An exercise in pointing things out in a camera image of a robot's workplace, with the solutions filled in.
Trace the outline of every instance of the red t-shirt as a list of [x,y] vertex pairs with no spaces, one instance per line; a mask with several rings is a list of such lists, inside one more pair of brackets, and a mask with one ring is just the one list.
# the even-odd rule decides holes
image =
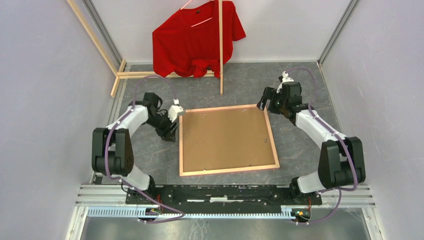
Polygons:
[[[202,24],[192,27],[208,18]],[[153,31],[153,70],[166,77],[203,77],[208,68],[220,76],[218,0],[174,13]],[[233,54],[233,41],[246,37],[232,1],[222,1],[223,63]]]

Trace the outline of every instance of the wooden frame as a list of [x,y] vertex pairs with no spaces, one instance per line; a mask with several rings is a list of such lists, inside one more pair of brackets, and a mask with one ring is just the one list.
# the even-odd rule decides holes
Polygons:
[[[198,113],[198,112],[213,112],[213,111],[223,111],[223,110],[233,110],[233,109],[248,109],[256,108],[256,104],[248,105],[238,105],[238,106],[223,106],[223,107],[212,107],[212,108],[198,108],[198,109],[188,109],[186,113]],[[227,169],[218,169],[218,170],[202,170],[202,171],[190,171],[183,172],[183,116],[179,117],[179,175],[184,176],[195,176],[195,175],[206,175],[206,174],[222,174],[222,173],[234,173],[234,172],[244,172],[244,171],[253,171],[253,170],[264,170],[264,169],[276,169],[280,167],[280,161],[277,155],[276,144],[274,142],[273,131],[271,130],[270,119],[268,117],[268,111],[265,108],[263,110],[265,116],[266,128],[268,130],[268,136],[271,143],[272,156],[274,158],[275,164],[272,165],[261,165],[261,166],[247,166],[247,167],[237,167],[237,168],[227,168]]]
[[[222,96],[224,94],[224,64],[223,64],[223,0],[218,0],[218,16],[219,16],[219,59],[220,59],[220,87],[219,93]],[[106,61],[112,73],[115,75],[115,82],[112,87],[112,91],[110,92],[110,96],[115,97],[119,83],[121,79],[139,79],[144,78],[149,75],[155,75],[154,71],[133,71],[133,72],[124,72],[125,64],[127,63],[125,59],[122,59],[120,63],[119,69],[116,69],[113,61],[108,57],[105,52],[105,48],[102,43],[99,41],[96,33],[93,31],[91,26],[88,24],[87,19],[84,17],[81,9],[75,3],[75,0],[67,0],[69,6],[72,8],[73,12],[77,16],[78,20],[81,22],[85,31],[91,38],[92,42],[96,46],[97,50],[100,52],[101,56]],[[211,70],[208,70],[204,77],[214,77],[214,73]],[[177,75],[175,72],[166,76],[167,78],[181,78],[181,76]]]

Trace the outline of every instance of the square wooden board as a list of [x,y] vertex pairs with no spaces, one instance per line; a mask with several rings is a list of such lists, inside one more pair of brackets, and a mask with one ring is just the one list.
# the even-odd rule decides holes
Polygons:
[[256,104],[186,110],[179,117],[179,175],[280,167],[267,110]]

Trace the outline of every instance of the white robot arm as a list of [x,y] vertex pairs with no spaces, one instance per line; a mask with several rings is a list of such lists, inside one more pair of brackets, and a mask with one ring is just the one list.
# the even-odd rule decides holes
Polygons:
[[340,155],[347,156],[343,145],[347,146],[354,163],[357,181],[362,183],[366,175],[361,140],[338,132],[320,118],[311,106],[302,103],[301,84],[288,77],[287,73],[284,72],[279,79],[281,84],[278,88],[265,88],[257,107],[264,110],[266,106],[271,113],[284,115],[321,149],[318,170],[292,179],[290,188],[293,195],[353,184],[354,175],[349,162],[340,159]]
[[[177,119],[185,110],[179,105],[178,99],[174,99],[168,111],[160,109],[162,102],[155,93],[146,92],[142,101],[130,104],[122,121],[117,120],[93,131],[91,165],[95,172],[106,175],[105,149],[108,147],[108,167],[112,177],[119,177],[142,191],[154,186],[153,178],[134,165],[131,136],[141,125],[148,124],[155,128],[164,141],[175,142]],[[106,146],[108,134],[113,128],[109,146]],[[110,148],[112,144],[115,144],[114,150]]]

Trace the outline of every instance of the white wall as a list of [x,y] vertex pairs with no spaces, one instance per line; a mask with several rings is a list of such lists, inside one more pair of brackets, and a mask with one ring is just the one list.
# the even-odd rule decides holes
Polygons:
[[[188,0],[92,0],[127,62],[152,62],[152,32]],[[193,0],[195,8],[205,0]],[[247,37],[230,61],[317,60],[349,0],[233,0]]]
[[65,0],[0,0],[0,239],[61,240],[114,77]]
[[387,239],[423,239],[424,1],[360,1],[323,73]]
[[84,18],[87,20],[87,23],[91,27],[93,33],[95,34],[95,36],[99,40],[100,44],[103,46],[104,54],[107,57],[109,57],[109,59],[111,60],[113,66],[115,67],[115,69],[118,69],[120,67],[120,65],[121,65],[121,61],[117,62],[115,60],[114,55],[113,55],[111,49],[108,47],[106,41],[103,39],[102,34],[100,33],[100,31],[97,28],[95,22],[93,21],[92,17],[90,16],[89,12],[87,11],[86,6],[83,3],[83,0],[73,0],[73,1],[76,3],[76,5],[78,6],[78,8],[81,10]]

